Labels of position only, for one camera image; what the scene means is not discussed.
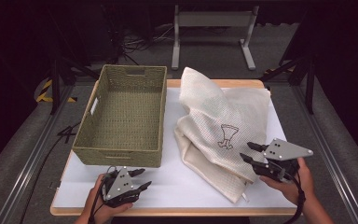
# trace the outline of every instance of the white mesh fabric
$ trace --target white mesh fabric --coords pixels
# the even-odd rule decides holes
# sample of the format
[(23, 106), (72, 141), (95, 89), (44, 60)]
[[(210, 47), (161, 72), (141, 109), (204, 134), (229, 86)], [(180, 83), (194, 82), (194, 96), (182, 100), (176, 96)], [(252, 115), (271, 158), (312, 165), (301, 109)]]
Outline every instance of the white mesh fabric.
[(185, 68), (179, 101), (188, 113), (175, 130), (182, 160), (235, 203), (245, 190), (244, 183), (256, 178), (240, 152), (255, 161), (264, 160), (247, 142), (266, 142), (269, 91), (221, 90), (203, 74)]

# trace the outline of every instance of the basket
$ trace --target basket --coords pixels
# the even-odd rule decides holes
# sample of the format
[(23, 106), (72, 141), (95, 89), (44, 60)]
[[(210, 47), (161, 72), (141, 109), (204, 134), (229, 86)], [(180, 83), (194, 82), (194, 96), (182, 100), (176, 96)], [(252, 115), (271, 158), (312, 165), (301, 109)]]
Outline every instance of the basket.
[(166, 74), (163, 66), (103, 67), (73, 145), (83, 163), (161, 165)]

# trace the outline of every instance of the hand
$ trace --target hand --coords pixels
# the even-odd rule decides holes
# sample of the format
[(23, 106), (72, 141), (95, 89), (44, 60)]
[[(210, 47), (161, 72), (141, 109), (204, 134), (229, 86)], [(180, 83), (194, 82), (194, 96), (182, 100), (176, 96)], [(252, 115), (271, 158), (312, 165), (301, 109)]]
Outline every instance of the hand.
[[(301, 188), (304, 190), (306, 198), (313, 197), (313, 178), (310, 169), (308, 168), (303, 158), (298, 158), (297, 161), (300, 167), (298, 174), (301, 180)], [(297, 204), (298, 188), (295, 183), (281, 183), (266, 176), (260, 176), (260, 179), (273, 189), (281, 191), (283, 196), (291, 203)]]
[[(76, 224), (80, 223), (88, 223), (90, 212), (92, 208), (92, 204), (94, 203), (95, 196), (99, 194), (98, 189), (102, 183), (103, 175), (99, 175), (97, 181), (95, 182), (94, 188), (89, 191), (89, 196), (87, 197), (86, 204), (84, 206), (83, 212), (80, 217), (76, 220)], [(95, 210), (98, 209), (103, 204), (103, 199), (101, 195), (98, 196), (98, 201), (95, 205)], [(127, 209), (132, 208), (132, 203), (125, 203), (119, 207), (112, 208), (107, 205), (103, 205), (98, 212), (94, 215), (95, 223), (104, 223), (109, 220), (109, 218), (113, 217), (115, 214), (122, 213)]]

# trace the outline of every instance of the white tabletop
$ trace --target white tabletop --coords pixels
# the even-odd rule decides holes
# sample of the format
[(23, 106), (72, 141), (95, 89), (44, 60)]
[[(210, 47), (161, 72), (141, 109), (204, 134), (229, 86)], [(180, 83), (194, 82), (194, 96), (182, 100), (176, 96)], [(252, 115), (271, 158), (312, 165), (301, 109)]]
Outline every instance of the white tabletop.
[[(164, 138), (162, 161), (159, 168), (145, 168), (145, 172), (132, 179), (134, 187), (152, 181), (143, 191), (133, 208), (121, 216), (263, 216), (291, 215), (296, 207), (282, 194), (256, 180), (246, 190), (249, 202), (241, 198), (237, 203), (230, 202), (220, 192), (210, 186), (200, 176), (186, 167), (180, 159), (173, 130), (176, 121), (186, 114), (178, 102), (179, 88), (167, 89), (164, 115)], [(285, 140), (272, 102), (268, 107), (267, 141), (273, 138)], [(79, 215), (90, 189), (99, 174), (105, 173), (107, 166), (84, 165), (71, 151), (62, 175), (61, 185), (51, 205), (53, 215)]]

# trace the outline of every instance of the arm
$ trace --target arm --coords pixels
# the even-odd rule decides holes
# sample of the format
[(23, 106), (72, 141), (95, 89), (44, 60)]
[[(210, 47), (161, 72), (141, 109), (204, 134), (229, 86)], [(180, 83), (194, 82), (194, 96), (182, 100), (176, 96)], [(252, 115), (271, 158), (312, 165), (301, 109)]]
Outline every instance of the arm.
[[(94, 203), (95, 196), (99, 194), (98, 188), (102, 183), (103, 175), (99, 175), (97, 181), (95, 182), (94, 188), (89, 191), (89, 196), (87, 197), (86, 204), (84, 206), (83, 212), (81, 213), (80, 217), (75, 221), (75, 224), (87, 224), (89, 223), (89, 217), (91, 212), (92, 204)], [(101, 196), (98, 197), (98, 201), (96, 203), (95, 209), (98, 209), (103, 204), (103, 199)], [(101, 209), (95, 213), (95, 223), (104, 223), (109, 218), (113, 217), (115, 214), (122, 213), (127, 209), (132, 207), (132, 203), (125, 203), (119, 207), (111, 208), (107, 205), (103, 205)]]
[[(313, 178), (310, 169), (308, 168), (303, 158), (298, 158), (297, 160), (298, 165), (300, 166), (298, 174), (301, 180), (301, 188), (304, 190), (306, 197), (306, 201), (304, 202), (303, 207), (303, 215), (305, 219), (309, 224), (334, 223), (315, 195), (313, 187)], [(281, 191), (283, 196), (291, 203), (297, 204), (298, 189), (295, 184), (280, 183), (266, 176), (260, 176), (260, 179), (273, 189)]]

